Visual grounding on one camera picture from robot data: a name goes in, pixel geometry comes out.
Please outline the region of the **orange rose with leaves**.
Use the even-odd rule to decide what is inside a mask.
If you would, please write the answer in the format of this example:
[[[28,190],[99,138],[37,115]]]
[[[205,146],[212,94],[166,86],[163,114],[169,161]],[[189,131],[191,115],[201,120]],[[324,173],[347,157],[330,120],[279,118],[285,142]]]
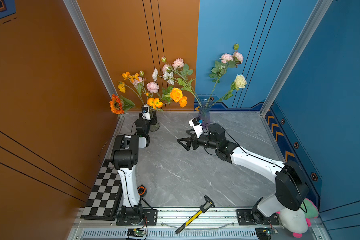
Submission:
[[[179,88],[168,87],[167,89],[163,89],[163,94],[161,100],[165,102],[175,102],[178,103],[180,99],[183,97],[183,92]]]

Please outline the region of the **pink peony spray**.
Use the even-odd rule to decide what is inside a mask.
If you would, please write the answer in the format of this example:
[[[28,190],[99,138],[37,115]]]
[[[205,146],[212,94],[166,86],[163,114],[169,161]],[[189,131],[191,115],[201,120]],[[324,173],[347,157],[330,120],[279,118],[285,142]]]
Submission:
[[[228,72],[228,69],[238,68],[238,66],[241,65],[244,61],[244,56],[241,53],[239,53],[239,48],[240,45],[238,43],[235,43],[233,45],[234,52],[232,54],[229,53],[222,54],[220,60],[215,61],[215,66],[211,69],[210,78],[213,80],[213,83],[215,83],[211,91],[211,94],[208,97],[209,101],[211,102],[211,107],[215,103],[217,103],[217,100],[216,101],[212,100],[212,95],[215,92],[217,85],[220,83],[221,78]]]
[[[193,70],[190,69],[189,65],[182,58],[177,58],[170,63],[165,57],[162,57],[161,62],[164,64],[162,78],[168,84],[174,85],[177,83],[182,87],[182,91],[190,92],[200,106],[201,99],[197,96],[196,90],[193,87],[195,79],[191,78]]]

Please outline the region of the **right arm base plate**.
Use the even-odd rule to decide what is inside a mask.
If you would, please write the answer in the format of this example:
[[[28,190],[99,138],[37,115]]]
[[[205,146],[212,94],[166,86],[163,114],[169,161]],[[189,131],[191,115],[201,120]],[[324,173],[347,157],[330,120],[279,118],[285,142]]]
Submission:
[[[270,217],[262,217],[260,214],[253,216],[250,209],[237,209],[237,220],[240,226],[265,226],[271,224],[272,226],[278,226],[280,224],[279,217],[276,213]]]

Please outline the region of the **cream rose with leaves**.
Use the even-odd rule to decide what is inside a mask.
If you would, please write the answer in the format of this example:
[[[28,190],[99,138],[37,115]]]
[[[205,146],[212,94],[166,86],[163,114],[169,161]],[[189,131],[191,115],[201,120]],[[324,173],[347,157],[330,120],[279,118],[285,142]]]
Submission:
[[[217,100],[217,102],[221,102],[222,100],[228,100],[229,98],[233,97],[234,91],[239,91],[240,89],[244,89],[247,86],[248,82],[246,78],[243,75],[237,75],[234,81],[231,84],[230,90],[220,99]]]

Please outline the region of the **pink rose bundle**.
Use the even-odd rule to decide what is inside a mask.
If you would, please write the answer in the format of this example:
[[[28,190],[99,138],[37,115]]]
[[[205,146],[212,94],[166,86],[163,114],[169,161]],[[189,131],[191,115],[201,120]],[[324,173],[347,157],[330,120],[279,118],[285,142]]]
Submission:
[[[160,87],[157,83],[158,76],[158,70],[154,69],[152,74],[152,82],[147,81],[146,75],[143,71],[133,74],[128,78],[133,84],[137,96],[140,98],[140,100],[143,100],[143,95],[145,95],[147,99],[149,99],[152,97],[153,94],[157,94],[159,92]]]

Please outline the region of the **orange poppy flower stem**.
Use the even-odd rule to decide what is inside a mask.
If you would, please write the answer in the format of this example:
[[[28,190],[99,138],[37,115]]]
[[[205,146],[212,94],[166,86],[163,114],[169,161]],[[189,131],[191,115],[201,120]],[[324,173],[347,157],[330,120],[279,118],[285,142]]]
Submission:
[[[142,104],[145,104],[149,96],[145,86],[145,73],[143,71],[135,74],[125,72],[122,73],[122,77],[124,80],[118,83],[119,92],[125,94],[127,90],[130,90],[139,98]]]

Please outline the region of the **orange gerbera with leaf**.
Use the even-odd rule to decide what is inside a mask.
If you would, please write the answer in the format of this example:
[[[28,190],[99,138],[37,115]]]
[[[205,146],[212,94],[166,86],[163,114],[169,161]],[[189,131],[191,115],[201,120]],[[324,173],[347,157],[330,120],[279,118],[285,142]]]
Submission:
[[[116,115],[123,115],[132,108],[135,108],[136,105],[131,100],[124,98],[122,96],[118,97],[112,95],[112,100],[110,101],[111,112]]]

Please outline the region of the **clear grey glass vase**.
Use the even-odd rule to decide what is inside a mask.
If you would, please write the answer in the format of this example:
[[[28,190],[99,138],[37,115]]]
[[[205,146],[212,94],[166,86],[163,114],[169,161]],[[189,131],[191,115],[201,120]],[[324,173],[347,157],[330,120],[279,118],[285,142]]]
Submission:
[[[155,132],[160,128],[160,123],[157,117],[157,111],[150,112],[150,132]]]

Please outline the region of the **purple blue glass vase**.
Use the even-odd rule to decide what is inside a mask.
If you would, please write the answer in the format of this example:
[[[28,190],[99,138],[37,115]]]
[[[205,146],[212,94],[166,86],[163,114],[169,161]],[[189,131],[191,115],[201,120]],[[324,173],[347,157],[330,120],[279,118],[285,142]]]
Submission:
[[[198,117],[202,120],[202,126],[204,127],[207,123],[210,122],[210,109],[211,102],[209,99],[202,99],[201,105],[199,107],[199,115]]]

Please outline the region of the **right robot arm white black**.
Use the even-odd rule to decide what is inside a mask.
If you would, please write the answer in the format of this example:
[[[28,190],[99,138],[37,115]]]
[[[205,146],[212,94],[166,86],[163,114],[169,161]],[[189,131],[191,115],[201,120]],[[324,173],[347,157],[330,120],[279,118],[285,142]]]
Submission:
[[[297,163],[276,161],[252,153],[241,147],[236,140],[228,140],[230,134],[217,123],[203,126],[201,120],[194,119],[190,121],[190,125],[192,129],[187,131],[189,136],[177,139],[184,149],[212,149],[219,159],[245,167],[275,184],[275,191],[265,198],[260,198],[252,207],[249,214],[252,223],[263,225],[271,216],[285,209],[307,210],[304,200],[310,187]]]

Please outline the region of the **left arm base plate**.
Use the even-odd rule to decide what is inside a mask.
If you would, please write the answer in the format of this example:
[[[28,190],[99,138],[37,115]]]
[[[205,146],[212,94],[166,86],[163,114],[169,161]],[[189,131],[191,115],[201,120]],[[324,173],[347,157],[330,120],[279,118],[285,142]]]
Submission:
[[[156,226],[158,220],[158,210],[143,209],[143,217],[139,216],[121,216],[117,218],[117,226],[139,226],[147,224],[148,226]]]

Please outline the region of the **small white blossom spray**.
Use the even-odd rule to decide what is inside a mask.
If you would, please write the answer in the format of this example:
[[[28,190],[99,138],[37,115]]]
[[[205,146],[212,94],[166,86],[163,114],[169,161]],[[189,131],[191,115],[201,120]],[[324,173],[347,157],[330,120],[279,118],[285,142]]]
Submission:
[[[156,79],[159,78],[169,84],[167,88],[163,88],[163,93],[159,95],[159,99],[169,103],[179,103],[181,108],[184,108],[187,105],[185,104],[185,92],[188,92],[194,97],[194,100],[196,100],[199,106],[201,106],[201,99],[193,87],[195,81],[195,79],[191,78],[193,73],[194,70],[190,69],[188,64],[177,69],[167,65],[163,76],[155,75]]]

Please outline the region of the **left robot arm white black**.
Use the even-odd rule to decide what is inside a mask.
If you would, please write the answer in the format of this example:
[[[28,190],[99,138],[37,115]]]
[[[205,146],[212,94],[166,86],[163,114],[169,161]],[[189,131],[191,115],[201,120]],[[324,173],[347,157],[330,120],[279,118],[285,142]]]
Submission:
[[[110,161],[118,171],[123,190],[123,204],[120,211],[122,223],[146,226],[148,220],[143,211],[142,200],[136,182],[136,166],[139,149],[150,144],[150,127],[154,122],[148,105],[142,106],[139,118],[134,122],[136,134],[117,135],[112,148]]]

